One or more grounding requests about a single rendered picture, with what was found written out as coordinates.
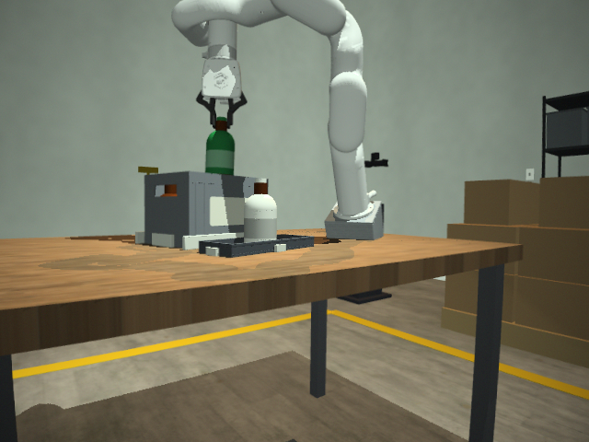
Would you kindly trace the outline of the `green and brown bottle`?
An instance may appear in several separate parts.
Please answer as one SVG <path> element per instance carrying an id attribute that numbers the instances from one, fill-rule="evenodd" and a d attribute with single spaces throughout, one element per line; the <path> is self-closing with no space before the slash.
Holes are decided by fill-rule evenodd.
<path id="1" fill-rule="evenodd" d="M 226 117 L 217 117 L 206 141 L 205 172 L 234 175 L 234 165 L 235 140 L 227 131 Z"/>

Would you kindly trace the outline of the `brown bottle with green cap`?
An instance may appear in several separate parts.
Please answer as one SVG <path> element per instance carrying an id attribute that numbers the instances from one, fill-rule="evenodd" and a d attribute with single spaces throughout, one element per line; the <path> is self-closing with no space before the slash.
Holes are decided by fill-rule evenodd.
<path id="1" fill-rule="evenodd" d="M 177 184 L 165 185 L 165 193 L 161 196 L 177 196 Z"/>

